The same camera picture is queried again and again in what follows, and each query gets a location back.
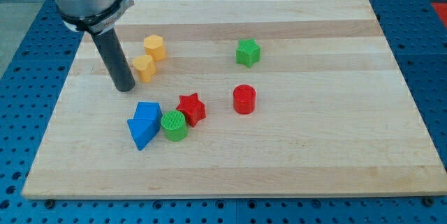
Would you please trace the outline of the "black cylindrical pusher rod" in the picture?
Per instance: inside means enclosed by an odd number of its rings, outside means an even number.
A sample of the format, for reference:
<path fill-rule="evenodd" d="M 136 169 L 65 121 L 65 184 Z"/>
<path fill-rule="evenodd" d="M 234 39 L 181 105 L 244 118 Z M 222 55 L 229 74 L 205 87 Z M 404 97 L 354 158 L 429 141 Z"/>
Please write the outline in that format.
<path fill-rule="evenodd" d="M 120 92 L 132 90 L 135 86 L 135 80 L 115 30 L 110 29 L 101 34 L 93 35 L 92 39 L 116 90 Z"/>

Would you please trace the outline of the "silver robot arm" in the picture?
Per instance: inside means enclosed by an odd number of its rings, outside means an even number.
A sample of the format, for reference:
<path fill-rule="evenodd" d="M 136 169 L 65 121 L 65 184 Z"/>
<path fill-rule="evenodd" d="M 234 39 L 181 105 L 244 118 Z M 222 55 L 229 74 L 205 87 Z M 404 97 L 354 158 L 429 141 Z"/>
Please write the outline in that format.
<path fill-rule="evenodd" d="M 120 92 L 132 90 L 135 80 L 115 32 L 115 24 L 134 0 L 54 0 L 71 31 L 91 35 L 108 73 Z"/>

